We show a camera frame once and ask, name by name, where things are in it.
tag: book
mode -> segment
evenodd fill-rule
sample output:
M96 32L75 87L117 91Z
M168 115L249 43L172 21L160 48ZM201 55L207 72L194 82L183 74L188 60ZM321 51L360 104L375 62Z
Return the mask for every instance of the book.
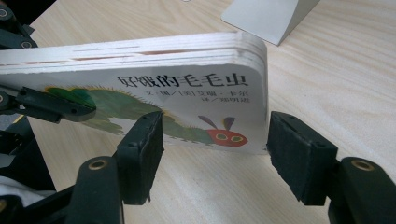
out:
M0 84L95 105L94 129L126 134L163 111L165 144L265 153L266 47L244 32L0 51Z

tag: wood grain surface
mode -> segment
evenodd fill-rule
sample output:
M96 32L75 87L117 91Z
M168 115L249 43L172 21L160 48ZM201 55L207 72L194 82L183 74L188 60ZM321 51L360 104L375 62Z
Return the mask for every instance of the wood grain surface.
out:
M33 23L40 47L231 31L231 0L58 0ZM339 146L338 159L380 164L396 181L396 2L322 0L280 47L267 43L270 109L292 114ZM69 121L31 119L57 189L120 137ZM304 207L269 156L166 146L151 203L126 223L328 223Z

